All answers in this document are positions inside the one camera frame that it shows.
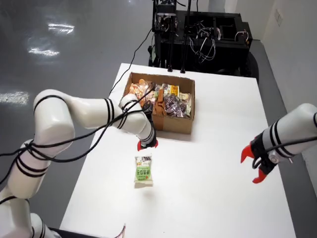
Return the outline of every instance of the white wall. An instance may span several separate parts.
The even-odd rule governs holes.
[[[226,0],[225,12],[240,13],[249,23],[253,39],[262,40],[274,0]]]
[[[238,0],[226,0],[224,3],[224,11],[227,13],[235,13]]]
[[[267,23],[263,44],[288,112],[301,103],[317,106],[316,12],[316,0],[276,0]],[[317,192],[317,147],[303,157]]]
[[[188,6],[188,0],[178,0],[181,4],[186,5],[186,7],[183,7],[179,4],[177,4],[177,10],[186,11]],[[190,7],[191,11],[196,11],[196,2],[197,0],[192,0],[192,4]],[[198,11],[208,11],[209,7],[209,0],[198,0]]]

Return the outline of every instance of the robotic arm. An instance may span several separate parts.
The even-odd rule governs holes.
[[[302,104],[257,135],[243,149],[241,162],[246,157],[254,159],[252,167],[259,167],[259,177],[253,183],[259,183],[279,162],[290,160],[316,144],[317,108],[311,104]]]
[[[139,139],[138,150],[157,147],[156,131],[150,113],[144,113],[137,97],[128,94],[119,105],[111,99],[76,98],[56,90],[41,92],[34,101],[35,136],[33,143],[52,145],[75,138],[72,118],[85,128],[96,128],[108,124],[125,110],[125,114],[113,126],[135,134]],[[37,150],[49,157],[67,149],[72,142]],[[0,200],[8,197],[17,199],[0,206],[0,238],[53,238],[53,234],[36,214],[31,214],[25,199],[33,197],[39,190],[51,161],[36,152],[25,150],[14,161],[7,186],[0,192]]]

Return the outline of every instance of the green snack package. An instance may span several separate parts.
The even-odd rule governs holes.
[[[151,161],[152,156],[137,156],[135,157],[135,163],[137,166],[135,172],[135,183],[152,185],[152,174],[151,174]]]

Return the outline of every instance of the cardboard box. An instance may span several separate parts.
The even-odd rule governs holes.
[[[189,119],[152,114],[156,130],[190,134],[195,117],[195,81],[189,78],[181,78],[175,76],[131,73],[124,90],[124,96],[129,93],[131,84],[138,83],[141,78],[145,81],[155,82],[159,85],[162,85],[163,83],[176,86],[179,85],[180,92],[190,93],[192,95],[192,107]]]

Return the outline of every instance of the epoxy floor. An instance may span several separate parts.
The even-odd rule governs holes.
[[[106,98],[120,64],[131,61],[151,23],[151,0],[0,1],[0,151],[13,151],[33,137],[32,105],[42,90]],[[148,64],[151,36],[135,64]],[[259,88],[271,124],[286,113],[285,107],[263,45],[254,41],[251,51],[259,64]],[[85,132],[76,126],[77,135]],[[81,154],[91,141],[73,143],[58,158]],[[0,177],[12,160],[1,158]],[[31,199],[32,212],[49,226],[59,227],[83,163],[52,164]],[[317,237],[317,201],[305,163],[299,158],[296,166],[282,165],[280,170],[297,237]]]

